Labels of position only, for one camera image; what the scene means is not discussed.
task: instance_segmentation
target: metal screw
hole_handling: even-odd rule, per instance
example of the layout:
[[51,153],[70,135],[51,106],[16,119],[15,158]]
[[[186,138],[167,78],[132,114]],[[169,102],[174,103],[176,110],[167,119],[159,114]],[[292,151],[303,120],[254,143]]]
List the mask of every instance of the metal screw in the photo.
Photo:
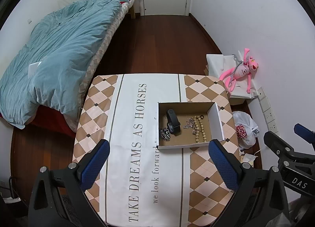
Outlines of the metal screw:
[[273,170],[273,172],[278,172],[278,171],[279,171],[279,168],[277,168],[276,166],[273,166],[273,167],[272,167],[272,170]]
[[39,169],[39,171],[42,172],[42,173],[44,173],[46,170],[47,170],[47,167],[41,167],[41,168]]
[[243,166],[243,168],[245,168],[245,169],[249,169],[249,168],[250,168],[250,164],[247,163],[247,162],[244,162],[244,163],[242,164],[242,166]]
[[77,164],[76,164],[75,162],[71,162],[71,163],[68,165],[68,168],[74,169],[76,166],[77,166]]

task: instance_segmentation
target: open box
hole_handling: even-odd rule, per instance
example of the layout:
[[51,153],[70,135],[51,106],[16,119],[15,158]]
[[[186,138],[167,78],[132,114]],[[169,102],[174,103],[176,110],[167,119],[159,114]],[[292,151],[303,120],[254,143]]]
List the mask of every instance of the open box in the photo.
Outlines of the open box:
[[[170,141],[165,141],[159,136],[159,129],[167,127],[166,111],[173,109],[181,123],[181,132],[172,135]],[[188,118],[203,115],[202,123],[207,142],[203,142],[202,136],[198,143],[193,135],[192,128],[184,128]],[[157,103],[157,149],[176,149],[207,146],[213,139],[224,140],[222,123],[219,115],[218,105],[215,102],[185,102],[185,103]]]

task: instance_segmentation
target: pink stuffed toy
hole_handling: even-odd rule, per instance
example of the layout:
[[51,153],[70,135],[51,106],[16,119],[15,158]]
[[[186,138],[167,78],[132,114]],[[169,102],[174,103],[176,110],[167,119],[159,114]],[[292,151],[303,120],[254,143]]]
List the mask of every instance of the pink stuffed toy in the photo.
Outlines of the pink stuffed toy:
[[230,70],[225,71],[221,74],[219,80],[224,80],[226,77],[230,75],[225,81],[225,86],[229,90],[229,92],[232,92],[235,88],[236,80],[239,78],[244,77],[245,75],[248,76],[248,85],[247,85],[247,93],[250,94],[250,82],[252,78],[251,72],[255,72],[258,68],[258,63],[253,59],[253,57],[249,57],[249,60],[247,60],[246,55],[249,52],[249,49],[244,49],[244,62],[243,64],[240,64],[237,67],[233,67]]

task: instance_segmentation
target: wooden bed leg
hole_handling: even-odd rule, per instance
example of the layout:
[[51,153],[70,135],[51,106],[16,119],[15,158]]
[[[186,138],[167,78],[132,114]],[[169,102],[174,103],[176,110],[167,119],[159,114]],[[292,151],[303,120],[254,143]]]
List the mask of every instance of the wooden bed leg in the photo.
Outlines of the wooden bed leg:
[[132,5],[132,7],[130,8],[130,15],[131,15],[131,19],[136,19],[136,13],[134,12],[134,7]]

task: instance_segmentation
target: blue comforter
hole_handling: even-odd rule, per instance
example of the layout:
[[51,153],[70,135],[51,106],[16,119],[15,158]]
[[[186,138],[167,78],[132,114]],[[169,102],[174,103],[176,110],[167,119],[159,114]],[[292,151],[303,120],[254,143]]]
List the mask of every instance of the blue comforter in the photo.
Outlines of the blue comforter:
[[42,104],[76,119],[79,85],[120,8],[120,0],[80,0],[45,16],[0,80],[2,116],[24,128]]

